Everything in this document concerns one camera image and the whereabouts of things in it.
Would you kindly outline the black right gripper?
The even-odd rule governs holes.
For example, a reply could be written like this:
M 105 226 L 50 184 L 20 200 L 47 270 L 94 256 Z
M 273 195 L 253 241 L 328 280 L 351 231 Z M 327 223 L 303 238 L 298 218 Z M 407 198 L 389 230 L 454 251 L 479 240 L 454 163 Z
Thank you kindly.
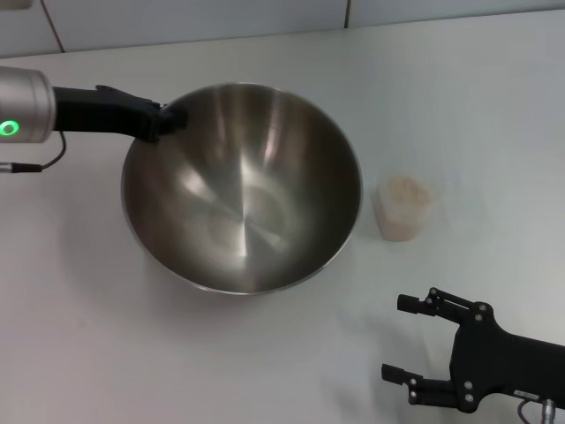
M 426 379 L 387 364 L 385 382 L 406 385 L 411 405 L 452 407 L 473 413 L 481 400 L 504 394 L 564 407 L 564 347 L 502 329 L 487 304 L 473 303 L 431 288 L 423 300 L 400 294 L 396 307 L 410 314 L 438 316 L 459 325 L 454 338 L 450 381 Z

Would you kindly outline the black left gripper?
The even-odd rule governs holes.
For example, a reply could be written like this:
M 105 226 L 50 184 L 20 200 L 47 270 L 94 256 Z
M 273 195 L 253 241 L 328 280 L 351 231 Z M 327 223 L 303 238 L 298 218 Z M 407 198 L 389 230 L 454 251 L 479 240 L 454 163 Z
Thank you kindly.
M 113 87 L 55 87 L 54 95 L 58 132 L 117 133 L 157 143 L 187 123 L 185 110 L 161 110 L 156 102 Z

